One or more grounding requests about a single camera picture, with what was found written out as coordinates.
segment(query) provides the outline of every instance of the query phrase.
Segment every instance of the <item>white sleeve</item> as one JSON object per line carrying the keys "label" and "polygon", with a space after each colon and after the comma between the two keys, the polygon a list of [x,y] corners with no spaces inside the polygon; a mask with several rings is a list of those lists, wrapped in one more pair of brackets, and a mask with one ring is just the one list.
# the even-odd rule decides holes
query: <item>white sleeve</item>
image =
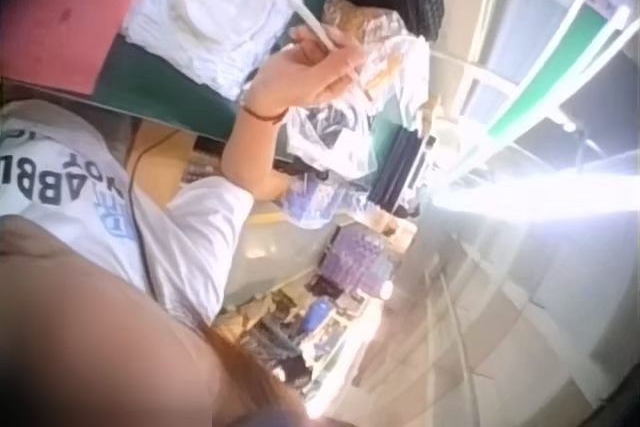
{"label": "white sleeve", "polygon": [[171,201],[164,216],[167,229],[149,226],[165,231],[150,242],[145,238],[145,246],[153,253],[154,277],[160,277],[154,284],[170,312],[188,316],[186,300],[207,322],[215,318],[252,206],[249,192],[222,177],[209,177],[184,187]]}

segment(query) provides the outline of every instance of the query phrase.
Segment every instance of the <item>plastic bag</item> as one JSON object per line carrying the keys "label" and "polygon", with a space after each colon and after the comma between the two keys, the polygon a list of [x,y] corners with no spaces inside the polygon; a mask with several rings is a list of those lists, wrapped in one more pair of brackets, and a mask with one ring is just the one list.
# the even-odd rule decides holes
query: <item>plastic bag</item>
{"label": "plastic bag", "polygon": [[362,42],[367,61],[360,83],[373,99],[352,89],[329,104],[293,109],[287,119],[288,151],[318,170],[356,180],[377,169],[371,118],[393,101],[398,123],[420,128],[417,115],[428,98],[429,44],[410,35],[397,13],[328,0],[323,20]]}
{"label": "plastic bag", "polygon": [[289,220],[303,229],[319,229],[331,222],[342,203],[346,184],[335,177],[322,181],[313,174],[292,180],[280,207]]}
{"label": "plastic bag", "polygon": [[377,168],[367,113],[348,101],[292,109],[287,136],[289,152],[317,170],[330,170],[352,180]]}

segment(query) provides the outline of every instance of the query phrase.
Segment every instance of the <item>bracelet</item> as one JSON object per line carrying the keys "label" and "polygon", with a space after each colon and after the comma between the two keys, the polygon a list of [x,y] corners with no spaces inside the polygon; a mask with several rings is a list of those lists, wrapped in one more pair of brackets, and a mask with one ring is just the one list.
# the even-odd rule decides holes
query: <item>bracelet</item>
{"label": "bracelet", "polygon": [[262,122],[271,122],[273,125],[276,125],[276,124],[279,124],[280,122],[282,122],[284,120],[284,118],[287,116],[287,113],[289,113],[289,108],[288,107],[286,109],[284,109],[278,115],[274,115],[274,116],[260,115],[257,112],[254,112],[253,110],[251,110],[246,105],[242,106],[242,110],[244,110],[247,114],[249,114],[254,119],[258,119],[258,120],[260,120]]}

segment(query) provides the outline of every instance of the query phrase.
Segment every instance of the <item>finger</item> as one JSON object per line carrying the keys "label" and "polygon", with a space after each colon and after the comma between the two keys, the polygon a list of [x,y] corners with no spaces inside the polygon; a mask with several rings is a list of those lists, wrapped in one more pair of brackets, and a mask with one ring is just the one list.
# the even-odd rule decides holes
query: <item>finger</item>
{"label": "finger", "polygon": [[309,66],[319,64],[327,57],[327,51],[313,40],[303,40],[298,44],[298,48],[304,54]]}
{"label": "finger", "polygon": [[327,35],[329,36],[329,38],[336,44],[336,46],[362,47],[360,45],[360,42],[358,42],[353,35],[347,34],[346,32],[343,32],[337,27],[333,27],[331,25],[323,24],[322,26],[324,27],[324,30],[327,32]]}
{"label": "finger", "polygon": [[309,82],[319,92],[340,77],[351,74],[363,62],[363,52],[355,47],[344,47],[330,52],[322,62],[308,70]]}
{"label": "finger", "polygon": [[320,92],[316,102],[324,103],[342,97],[354,84],[353,79],[348,76],[343,76],[330,84],[324,91]]}
{"label": "finger", "polygon": [[[337,27],[333,27],[331,25],[322,24],[327,36],[336,44],[336,47],[346,47],[346,46],[360,46],[360,43],[350,34],[347,34]],[[309,27],[306,25],[299,25],[297,27],[293,27],[289,29],[289,37],[296,43],[302,42],[304,40],[314,40],[319,42],[318,36],[313,33]]]}

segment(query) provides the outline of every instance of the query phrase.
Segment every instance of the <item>white t-shirt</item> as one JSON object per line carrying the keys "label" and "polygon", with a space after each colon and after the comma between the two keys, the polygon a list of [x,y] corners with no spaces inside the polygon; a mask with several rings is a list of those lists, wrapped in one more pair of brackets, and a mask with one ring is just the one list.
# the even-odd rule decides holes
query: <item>white t-shirt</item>
{"label": "white t-shirt", "polygon": [[[127,196],[129,176],[102,136],[80,117],[40,100],[2,111],[0,220],[20,215],[78,254],[149,293]],[[178,320],[211,322],[225,284],[251,194],[224,178],[183,188],[162,211],[134,189],[158,301]]]}

